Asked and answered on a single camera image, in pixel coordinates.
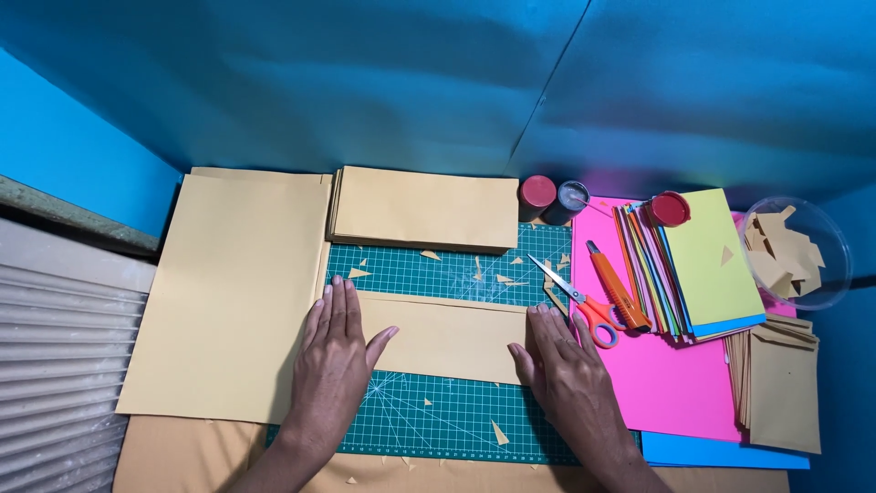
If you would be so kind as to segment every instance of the corrugated sheet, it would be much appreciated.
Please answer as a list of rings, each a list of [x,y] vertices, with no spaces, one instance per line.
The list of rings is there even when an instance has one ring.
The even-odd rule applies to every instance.
[[[0,220],[0,492],[110,491],[128,423],[114,410],[147,297],[120,286],[142,287],[154,268],[19,228]],[[21,239],[34,250],[4,249]],[[65,256],[120,282],[53,275]],[[62,274],[77,272],[88,265]]]

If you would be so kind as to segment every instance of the red jar lid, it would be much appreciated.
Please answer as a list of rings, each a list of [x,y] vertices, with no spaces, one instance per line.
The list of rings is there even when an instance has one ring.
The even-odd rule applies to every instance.
[[[520,199],[533,207],[548,207],[555,198],[556,185],[546,176],[530,176],[520,186]]]
[[[690,204],[673,191],[665,191],[651,199],[651,212],[664,226],[678,226],[690,220]]]

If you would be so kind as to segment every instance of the pink paper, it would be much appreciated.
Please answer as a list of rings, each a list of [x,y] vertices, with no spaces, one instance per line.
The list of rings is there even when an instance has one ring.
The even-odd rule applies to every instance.
[[[600,202],[614,206],[631,201],[598,196],[590,199],[591,204]],[[608,303],[585,245],[588,239],[597,244],[632,293],[614,221],[588,208],[572,222],[571,267],[575,288],[600,303]],[[790,317],[796,315],[793,308],[785,305],[767,309]],[[598,351],[611,375],[628,428],[741,441],[734,424],[730,370],[724,362],[721,339],[693,346],[671,346],[668,336],[622,332],[619,337],[617,346]]]

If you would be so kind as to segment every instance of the scissors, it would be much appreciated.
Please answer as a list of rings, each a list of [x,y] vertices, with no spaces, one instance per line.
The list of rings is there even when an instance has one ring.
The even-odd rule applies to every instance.
[[[575,300],[575,303],[577,303],[577,309],[580,310],[581,313],[584,314],[584,318],[587,319],[587,328],[590,329],[590,336],[593,338],[593,342],[603,349],[611,349],[615,347],[618,344],[618,331],[626,330],[626,325],[620,324],[616,319],[614,311],[615,305],[601,304],[592,297],[581,294],[577,289],[573,288],[571,284],[563,281],[562,277],[556,274],[553,270],[535,260],[535,257],[530,254],[527,254],[527,256],[529,257],[529,260],[535,262],[535,265],[539,266],[545,274],[549,275],[550,278],[554,280],[554,283],[556,283],[560,289],[565,291],[570,299]],[[597,329],[600,328],[608,332],[611,336],[611,340],[606,342],[599,337]]]

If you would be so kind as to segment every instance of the clear plastic container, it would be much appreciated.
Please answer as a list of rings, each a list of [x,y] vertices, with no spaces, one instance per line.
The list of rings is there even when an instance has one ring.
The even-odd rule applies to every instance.
[[[789,205],[796,211],[785,220],[785,226],[796,232],[809,236],[812,243],[818,245],[824,260],[820,268],[822,287],[804,295],[785,299],[773,293],[758,277],[748,260],[748,249],[745,247],[745,225],[752,213],[782,212]],[[836,304],[845,296],[851,284],[851,253],[845,236],[839,231],[837,224],[827,214],[814,204],[801,198],[791,196],[771,196],[757,202],[745,216],[737,222],[739,241],[745,253],[745,263],[748,264],[754,280],[760,288],[761,295],[777,303],[793,306],[798,310],[823,310]]]

